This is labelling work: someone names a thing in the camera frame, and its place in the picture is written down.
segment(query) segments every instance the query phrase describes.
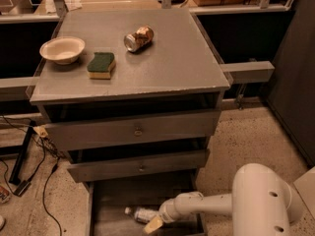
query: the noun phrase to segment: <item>cabinet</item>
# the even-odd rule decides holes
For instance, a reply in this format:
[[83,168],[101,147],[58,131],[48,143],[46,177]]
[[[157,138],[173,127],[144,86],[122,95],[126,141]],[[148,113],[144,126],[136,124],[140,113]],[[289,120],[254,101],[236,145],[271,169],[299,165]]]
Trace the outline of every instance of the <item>cabinet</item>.
[[[76,182],[120,185],[121,179],[124,185],[126,177],[166,174],[159,178],[205,164],[229,84],[195,20],[186,9],[65,16],[58,34],[83,39],[85,51],[71,65],[47,61],[31,104],[72,162],[68,171]],[[144,25],[155,31],[153,43],[129,53],[124,35]],[[96,51],[115,55],[110,80],[89,79]]]

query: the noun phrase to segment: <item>brown can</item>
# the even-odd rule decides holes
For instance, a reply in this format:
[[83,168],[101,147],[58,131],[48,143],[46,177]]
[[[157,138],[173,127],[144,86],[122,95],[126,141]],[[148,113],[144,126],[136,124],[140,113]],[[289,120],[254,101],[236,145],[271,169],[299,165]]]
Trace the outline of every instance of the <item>brown can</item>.
[[136,32],[126,35],[124,43],[128,51],[136,52],[139,48],[151,42],[154,35],[154,31],[150,27],[141,27]]
[[0,185],[0,203],[8,202],[10,197],[10,192]]

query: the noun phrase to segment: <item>drawer knob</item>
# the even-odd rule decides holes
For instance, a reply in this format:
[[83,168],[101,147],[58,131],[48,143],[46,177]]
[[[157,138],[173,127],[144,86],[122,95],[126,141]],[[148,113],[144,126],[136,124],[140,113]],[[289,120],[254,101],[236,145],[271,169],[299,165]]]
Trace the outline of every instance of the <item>drawer knob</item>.
[[140,127],[137,127],[135,130],[135,136],[136,137],[141,137],[142,136],[142,130]]
[[139,172],[144,172],[145,171],[145,166],[144,165],[140,165],[139,166]]

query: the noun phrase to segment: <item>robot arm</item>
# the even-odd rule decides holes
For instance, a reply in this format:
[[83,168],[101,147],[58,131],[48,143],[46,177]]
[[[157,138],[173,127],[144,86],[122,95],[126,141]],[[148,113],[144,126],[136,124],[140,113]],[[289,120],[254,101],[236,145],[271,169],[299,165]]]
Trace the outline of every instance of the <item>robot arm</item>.
[[289,225],[300,219],[303,205],[296,191],[273,170],[247,164],[237,171],[231,194],[180,194],[161,205],[159,216],[144,231],[198,212],[231,215],[234,236],[289,236]]

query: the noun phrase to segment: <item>concrete floor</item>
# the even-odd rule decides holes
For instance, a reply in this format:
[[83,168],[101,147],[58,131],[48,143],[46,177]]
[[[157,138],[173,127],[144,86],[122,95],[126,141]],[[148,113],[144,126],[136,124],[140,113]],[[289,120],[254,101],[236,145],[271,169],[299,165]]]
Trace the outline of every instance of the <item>concrete floor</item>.
[[[261,103],[246,103],[244,110],[236,109],[226,102],[215,135],[211,139],[211,155],[205,168],[197,178],[197,187],[205,196],[229,193],[237,169],[249,162],[262,163],[275,170],[286,182],[293,182],[308,171],[307,164],[287,136],[270,109]],[[18,140],[20,131],[14,132]],[[2,142],[8,137],[1,135]],[[28,179],[43,157],[43,152],[34,142],[29,146],[26,163],[20,173],[22,180]],[[5,159],[9,165],[9,178],[15,159]],[[44,183],[55,163],[50,154],[46,156],[31,186],[22,197],[13,196],[5,204],[0,204],[0,214],[7,223],[0,235],[36,236],[59,235],[56,222],[47,215],[42,204]],[[45,192],[45,203],[51,214],[61,224],[62,235],[86,235],[86,212],[88,192],[83,184],[76,184],[66,170],[65,159],[50,178]],[[5,166],[0,162],[0,184]],[[231,219],[219,215],[204,215],[209,236],[232,235]],[[315,221],[307,208],[302,219],[291,226],[291,236],[315,235]]]

